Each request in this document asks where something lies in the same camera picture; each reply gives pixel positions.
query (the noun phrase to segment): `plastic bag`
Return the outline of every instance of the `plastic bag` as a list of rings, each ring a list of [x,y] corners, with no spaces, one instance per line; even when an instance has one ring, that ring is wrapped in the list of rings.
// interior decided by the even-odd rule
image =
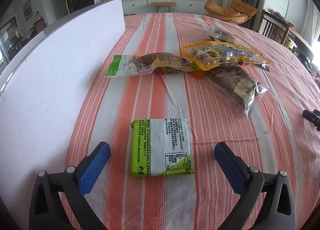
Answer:
[[[216,67],[204,72],[204,76],[235,99],[248,117],[255,97],[261,97],[268,90],[240,67]]]
[[[206,35],[210,37],[211,41],[228,42],[230,44],[241,45],[249,48],[249,45],[246,44],[242,39],[215,25],[210,27],[210,29],[206,32]]]
[[[186,119],[147,119],[131,124],[131,177],[194,174]]]
[[[267,64],[270,60],[254,48],[226,42],[206,41],[181,48],[186,58],[204,71],[218,66],[236,67],[248,64]]]
[[[199,67],[194,63],[169,52],[151,53],[144,56],[115,55],[106,77],[148,75],[154,70],[161,73],[176,73],[197,69]]]

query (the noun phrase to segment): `cabinet drawer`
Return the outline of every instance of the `cabinet drawer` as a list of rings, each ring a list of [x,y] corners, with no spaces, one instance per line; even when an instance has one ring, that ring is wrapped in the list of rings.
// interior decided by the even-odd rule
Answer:
[[[177,12],[185,13],[204,13],[204,2],[192,1],[192,0],[178,0]]]
[[[142,13],[142,12],[147,12],[148,11],[148,4],[147,0],[142,0],[142,1],[123,1],[122,2],[122,7],[123,7],[123,13],[128,14],[128,13]]]

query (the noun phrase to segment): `yellow bordered package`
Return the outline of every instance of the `yellow bordered package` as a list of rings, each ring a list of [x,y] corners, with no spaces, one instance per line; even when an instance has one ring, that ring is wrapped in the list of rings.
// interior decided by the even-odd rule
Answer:
[[[203,71],[212,68],[236,67],[250,64],[269,64],[271,61],[255,48],[246,48],[227,42],[205,41],[181,47],[183,55]]]

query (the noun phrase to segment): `silver screw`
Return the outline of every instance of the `silver screw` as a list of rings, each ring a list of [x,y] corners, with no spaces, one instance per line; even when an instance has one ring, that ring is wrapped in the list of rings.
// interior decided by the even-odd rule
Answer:
[[[284,170],[281,170],[280,174],[281,174],[281,176],[284,176],[284,177],[287,176],[287,173]]]
[[[72,173],[72,172],[75,171],[75,169],[76,169],[75,167],[70,166],[70,167],[67,168],[67,172],[68,172],[68,173]]]
[[[259,171],[258,168],[255,167],[255,166],[250,167],[250,170],[251,170],[251,172],[253,172],[253,173],[257,173],[257,172]]]
[[[41,170],[41,171],[39,171],[38,176],[39,176],[39,177],[42,177],[42,176],[44,176],[44,174],[45,174],[45,171],[44,171],[44,170]]]

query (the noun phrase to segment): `door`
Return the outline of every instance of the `door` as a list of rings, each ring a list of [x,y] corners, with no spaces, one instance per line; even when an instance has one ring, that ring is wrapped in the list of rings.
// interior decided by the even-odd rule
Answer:
[[[51,0],[51,1],[52,1],[54,14],[56,15],[57,20],[69,14],[66,0]]]

